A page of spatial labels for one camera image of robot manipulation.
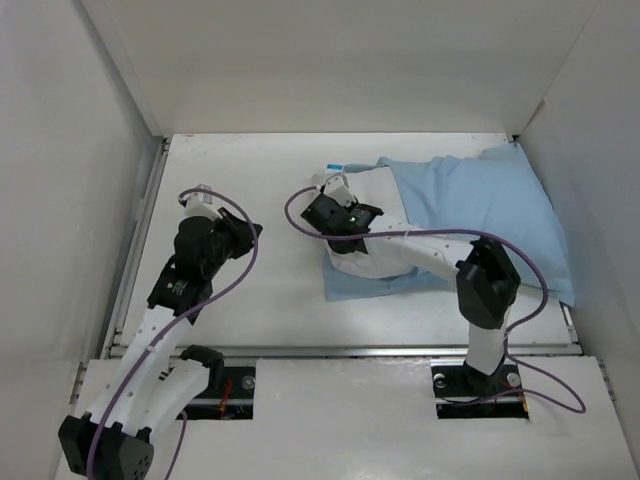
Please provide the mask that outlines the white pillow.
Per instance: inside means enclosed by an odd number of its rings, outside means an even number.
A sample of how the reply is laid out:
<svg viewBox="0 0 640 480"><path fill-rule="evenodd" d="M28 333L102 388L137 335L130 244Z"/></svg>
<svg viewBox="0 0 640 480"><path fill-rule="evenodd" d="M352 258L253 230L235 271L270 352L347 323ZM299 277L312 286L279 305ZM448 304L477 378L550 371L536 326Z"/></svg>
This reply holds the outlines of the white pillow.
<svg viewBox="0 0 640 480"><path fill-rule="evenodd" d="M400 190L387 167L354 171L335 166L316 173L312 196L302 218L327 236L328 271L366 280L387 280L413 273L415 268L399 254L388 254L381 238L352 240L386 226L408 222Z"/></svg>

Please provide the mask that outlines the light blue pillowcase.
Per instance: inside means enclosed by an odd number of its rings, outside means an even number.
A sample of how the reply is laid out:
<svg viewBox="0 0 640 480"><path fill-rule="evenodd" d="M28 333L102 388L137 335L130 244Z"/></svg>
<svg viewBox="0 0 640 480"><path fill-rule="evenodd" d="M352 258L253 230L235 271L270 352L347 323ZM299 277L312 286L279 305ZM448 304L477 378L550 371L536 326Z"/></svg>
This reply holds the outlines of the light blue pillowcase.
<svg viewBox="0 0 640 480"><path fill-rule="evenodd" d="M504 144L476 158L434 157L347 164L356 197L422 229L493 233L530 258L553 298L575 303L564 233L522 148Z"/></svg>

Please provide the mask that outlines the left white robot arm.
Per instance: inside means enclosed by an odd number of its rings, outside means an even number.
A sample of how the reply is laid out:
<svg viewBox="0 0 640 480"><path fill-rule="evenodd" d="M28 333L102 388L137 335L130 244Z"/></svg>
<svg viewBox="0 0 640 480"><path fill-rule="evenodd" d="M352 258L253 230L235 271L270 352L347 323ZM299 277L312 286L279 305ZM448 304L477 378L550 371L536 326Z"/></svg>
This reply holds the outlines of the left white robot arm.
<svg viewBox="0 0 640 480"><path fill-rule="evenodd" d="M175 366L179 341L201 310L218 299L213 279L229 260L257 258L262 226L228 210L183 219L174 253L147 299L142 322L116 373L80 416L67 416L58 438L69 469L86 479L143 479L155 444L198 394L223 387L221 353L192 345Z"/></svg>

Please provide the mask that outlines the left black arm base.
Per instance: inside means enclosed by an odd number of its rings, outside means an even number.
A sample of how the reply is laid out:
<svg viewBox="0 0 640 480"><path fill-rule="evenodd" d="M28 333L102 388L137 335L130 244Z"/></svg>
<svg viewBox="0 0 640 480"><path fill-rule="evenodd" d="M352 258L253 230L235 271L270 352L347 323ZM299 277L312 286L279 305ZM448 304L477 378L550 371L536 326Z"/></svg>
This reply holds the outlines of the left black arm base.
<svg viewBox="0 0 640 480"><path fill-rule="evenodd" d="M191 345L179 356L195 360L209 370L208 385L185 407L188 420L252 420L256 367L232 366L222 353Z"/></svg>

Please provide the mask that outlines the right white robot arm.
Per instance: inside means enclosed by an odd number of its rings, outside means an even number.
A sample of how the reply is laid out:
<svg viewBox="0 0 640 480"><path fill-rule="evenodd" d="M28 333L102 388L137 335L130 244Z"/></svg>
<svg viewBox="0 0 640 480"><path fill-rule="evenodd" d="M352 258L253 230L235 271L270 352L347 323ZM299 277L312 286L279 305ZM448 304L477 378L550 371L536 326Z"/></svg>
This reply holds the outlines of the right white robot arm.
<svg viewBox="0 0 640 480"><path fill-rule="evenodd" d="M357 200L340 203L324 193L301 218L326 240L331 263L343 273L380 280L421 270L448 282L469 323L463 381L477 394L498 384L506 320L520 286L500 242L482 235L475 240L421 235L379 207Z"/></svg>

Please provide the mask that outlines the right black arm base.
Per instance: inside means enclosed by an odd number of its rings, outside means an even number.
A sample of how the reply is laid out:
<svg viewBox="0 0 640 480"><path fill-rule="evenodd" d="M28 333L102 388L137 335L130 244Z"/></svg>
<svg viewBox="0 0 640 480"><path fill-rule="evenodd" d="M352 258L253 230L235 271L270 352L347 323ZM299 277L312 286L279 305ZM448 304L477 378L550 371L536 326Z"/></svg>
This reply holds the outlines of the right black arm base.
<svg viewBox="0 0 640 480"><path fill-rule="evenodd" d="M513 363L503 363L490 376L466 363L436 363L431 374L440 420L529 418L520 372Z"/></svg>

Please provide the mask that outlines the blue white pillow tag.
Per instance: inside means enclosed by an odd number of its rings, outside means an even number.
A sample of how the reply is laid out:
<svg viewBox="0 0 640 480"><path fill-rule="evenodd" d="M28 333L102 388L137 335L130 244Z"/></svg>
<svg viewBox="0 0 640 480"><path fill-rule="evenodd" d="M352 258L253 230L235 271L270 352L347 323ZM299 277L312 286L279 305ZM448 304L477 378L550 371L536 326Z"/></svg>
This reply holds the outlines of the blue white pillow tag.
<svg viewBox="0 0 640 480"><path fill-rule="evenodd" d="M326 165L325 170L329 172L340 172L344 170L344 166L342 164L329 163Z"/></svg>

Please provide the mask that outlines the aluminium left rail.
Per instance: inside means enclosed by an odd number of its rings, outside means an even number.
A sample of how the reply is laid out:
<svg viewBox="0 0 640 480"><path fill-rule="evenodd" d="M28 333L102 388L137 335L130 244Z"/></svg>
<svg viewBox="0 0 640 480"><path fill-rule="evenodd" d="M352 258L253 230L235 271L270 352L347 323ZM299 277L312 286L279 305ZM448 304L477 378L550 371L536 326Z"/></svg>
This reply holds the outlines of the aluminium left rail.
<svg viewBox="0 0 640 480"><path fill-rule="evenodd" d="M121 258L122 267L114 277L109 305L101 328L98 347L95 353L97 359L110 356L111 347L116 343L116 337L126 321L133 286L140 265L142 251L146 241L151 216L156 203L162 175L166 165L171 139L164 137L158 144L158 151L151 164L149 175L141 194L135 198L133 209L133 231L123 243Z"/></svg>

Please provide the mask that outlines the aluminium rail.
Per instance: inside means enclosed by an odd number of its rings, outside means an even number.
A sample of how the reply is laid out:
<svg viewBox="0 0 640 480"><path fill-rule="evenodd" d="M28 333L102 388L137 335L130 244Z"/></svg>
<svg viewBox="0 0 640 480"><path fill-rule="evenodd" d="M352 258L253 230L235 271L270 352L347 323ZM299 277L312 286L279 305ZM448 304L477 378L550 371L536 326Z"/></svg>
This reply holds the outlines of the aluminium rail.
<svg viewBox="0 0 640 480"><path fill-rule="evenodd" d="M211 346L226 357L233 358L373 358L373 357L463 357L467 348L462 346L434 347L224 347ZM512 345L509 352L515 356L582 356L579 344L567 345Z"/></svg>
<svg viewBox="0 0 640 480"><path fill-rule="evenodd" d="M114 277L109 305L101 328L98 347L95 353L97 359L110 356L111 347L116 343L116 337L126 321L133 286L140 265L142 251L146 241L151 216L156 203L162 175L166 165L171 139L164 137L158 144L158 151L151 164L149 175L141 194L135 198L133 209L133 231L123 243L121 258L122 267Z"/></svg>

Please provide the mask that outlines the aluminium front rail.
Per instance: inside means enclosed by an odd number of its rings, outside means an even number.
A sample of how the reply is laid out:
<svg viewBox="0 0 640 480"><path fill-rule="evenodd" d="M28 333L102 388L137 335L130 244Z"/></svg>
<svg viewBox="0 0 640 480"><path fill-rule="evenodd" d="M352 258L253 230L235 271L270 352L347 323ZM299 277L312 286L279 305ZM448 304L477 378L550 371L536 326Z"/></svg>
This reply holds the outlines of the aluminium front rail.
<svg viewBox="0 0 640 480"><path fill-rule="evenodd" d="M233 358L373 358L373 357L463 357L467 348L462 346L434 347L224 347L211 346L226 357ZM567 345L512 345L509 352L515 356L582 356L579 344Z"/></svg>

